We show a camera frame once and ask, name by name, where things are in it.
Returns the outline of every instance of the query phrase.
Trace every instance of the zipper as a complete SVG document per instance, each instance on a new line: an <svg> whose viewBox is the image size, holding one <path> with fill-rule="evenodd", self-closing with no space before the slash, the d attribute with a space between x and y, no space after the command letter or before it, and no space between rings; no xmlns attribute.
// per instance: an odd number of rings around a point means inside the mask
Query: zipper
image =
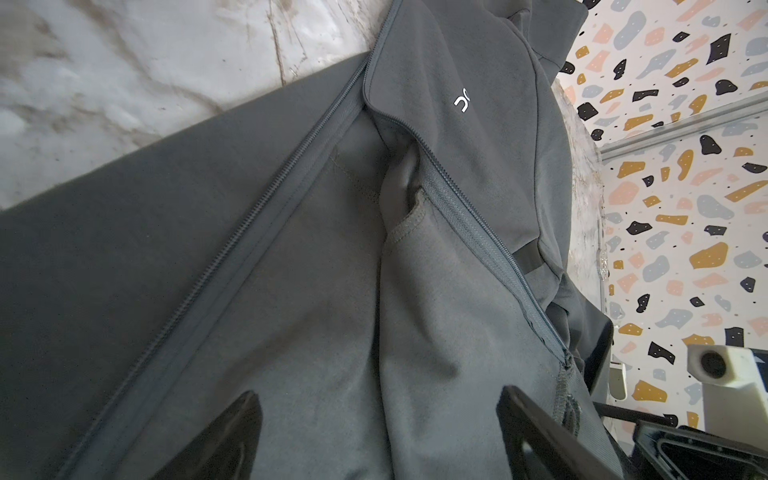
<svg viewBox="0 0 768 480"><path fill-rule="evenodd" d="M368 76L368 70L366 69L366 78L363 80L363 85L367 82L367 76ZM520 270L520 266L518 265L517 260L512 256L512 254L509 252L509 249L504 245L504 242L493 231L493 229L488 225L488 222L485 221L485 219L482 217L482 215L475 209L475 207L472 205L472 202L469 201L469 199L464 195L464 192L461 191L461 189L458 187L456 182L451 178L448 171L438 162L437 158L435 158L435 154L432 153L432 150L429 148L429 146L424 141L424 138L417 132L413 127L411 127L410 124L407 122L394 117L390 114L384 113L375 107L373 107L369 102L368 98L366 98L366 106L375 114L385 118L388 121L391 121L393 124L396 124L400 126L401 128L406 129L421 145L424 152L427 153L427 157L429 158L429 162L432 164L432 166L438 171L440 174L440 177L448 184L449 188L453 192L453 194L459 199L459 201L462 202L464 207L469 211L469 213L472 215L472 217L480 224L480 227L485 231L485 233L491 238L494 245L496 245L496 248L502 253L502 256L509 262L509 265L512 267L512 270L515 272L515 275L517 276L518 280L520 280L520 283L523 286L523 290L528 294L528 298L530 301L534 304L536 307L536 311L538 312L538 315L541 317L541 321L543 324L549 328L550 332L552 333L552 336L558 341L559 346L562 348L564 353L564 365L566 367L569 367L571 364L571 359L569 358L571 356L571 353L568 352L568 348L565 346L565 343L563 342L562 338L560 338L560 334L554 329L554 326L552 326L552 322L549 321L549 318L547 318L546 313L544 313L544 310L541 309L541 305L538 304L538 301L536 300L536 297L533 294L533 290L531 290L531 287L528 285L528 281L525 279L525 276L523 275L522 270Z"/></svg>
<svg viewBox="0 0 768 480"><path fill-rule="evenodd" d="M54 480L64 480L67 478L75 463L79 460L85 449L90 444L91 440L94 438L99 429L101 429L103 424L108 420L112 409L119 403L120 399L122 399L126 391L129 390L133 381L139 376L139 374L141 374L142 370L147 365L147 362L149 362L155 353L157 353L157 351L165 344L166 340L173 333L176 326L184 319L184 316L192 307L192 304L198 298L200 292L202 292L206 285L210 282L210 279L218 271L221 264L225 261L234 247L240 242L240 239L246 233L251 224L253 224L255 219L259 216L261 210L270 201L277 189L288 177L291 170L296 166L296 163L298 163L304 152L306 152L306 149L315 140L315 138L317 138L325 124L333 116L344 98L346 98L346 96L352 90L354 84L358 81L363 71L366 69L369 61L370 55L366 56L366 59L357 68L352 78L350 78L346 83L344 89L341 91L339 96L336 97L336 100L331 104L330 108L326 111L320 121L315 124L313 129L308 133L306 137L304 137L296 150L294 150L291 156L288 157L288 161L283 163L283 166L280 167L264 194L262 194L259 200L250 208L250 210L248 210L247 215L243 218L242 221L240 221L237 229L235 229L235 231L230 235L230 237L227 239L227 242L224 244L221 250L219 250L219 253L208 264L203 273L197 278L197 281L193 285L192 290L187 294L187 296L184 297L184 300L181 302L179 307L175 309L173 315L163 325L162 330L152 339L152 341L144 349L139 358L128 370L127 375L124 377L123 381L115 389L109 400L104 404L94 420L91 422L88 430L86 430L85 433L77 441L77 443L74 444L68 453L67 458L58 468Z"/></svg>

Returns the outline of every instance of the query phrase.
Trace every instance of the black hole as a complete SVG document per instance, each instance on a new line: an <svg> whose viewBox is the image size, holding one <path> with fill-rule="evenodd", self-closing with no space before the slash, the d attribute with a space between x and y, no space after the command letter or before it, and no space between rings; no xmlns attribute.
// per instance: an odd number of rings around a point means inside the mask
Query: black hole
<svg viewBox="0 0 768 480"><path fill-rule="evenodd" d="M707 352L701 356L701 368L712 378L719 379L725 375L725 360L719 353Z"/></svg>

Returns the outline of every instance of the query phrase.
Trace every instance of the garment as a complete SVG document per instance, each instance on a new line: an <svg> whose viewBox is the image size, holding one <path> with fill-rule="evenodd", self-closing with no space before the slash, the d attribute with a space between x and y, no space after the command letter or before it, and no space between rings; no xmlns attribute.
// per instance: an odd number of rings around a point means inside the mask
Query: garment
<svg viewBox="0 0 768 480"><path fill-rule="evenodd" d="M549 90L585 17L396 0L369 55L4 212L3 474L149 478L253 390L253 478L510 478L505 385L620 472Z"/></svg>

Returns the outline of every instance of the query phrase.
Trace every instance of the terrazzo wall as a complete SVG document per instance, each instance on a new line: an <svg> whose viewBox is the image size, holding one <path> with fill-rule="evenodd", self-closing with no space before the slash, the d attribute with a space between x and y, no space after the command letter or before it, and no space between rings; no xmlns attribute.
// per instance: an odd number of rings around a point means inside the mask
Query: terrazzo wall
<svg viewBox="0 0 768 480"><path fill-rule="evenodd" d="M768 91L766 0L583 0L558 78L598 145Z"/></svg>
<svg viewBox="0 0 768 480"><path fill-rule="evenodd" d="M618 405L702 429L687 345L768 349L767 132L757 115L604 165Z"/></svg>

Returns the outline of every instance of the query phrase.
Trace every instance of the white logo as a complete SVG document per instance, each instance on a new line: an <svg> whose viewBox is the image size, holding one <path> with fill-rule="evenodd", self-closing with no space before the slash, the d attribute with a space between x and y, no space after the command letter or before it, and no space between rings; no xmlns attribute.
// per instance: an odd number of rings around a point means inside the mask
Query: white logo
<svg viewBox="0 0 768 480"><path fill-rule="evenodd" d="M467 89L466 88L462 88L462 91L464 92L464 96L462 97L460 95L458 98L456 98L456 101L453 102L453 104L454 105L458 105L458 103L460 101L463 101L464 102L464 106L462 107L462 112L465 112L465 111L467 111L467 107L469 106L469 95L467 95Z"/></svg>

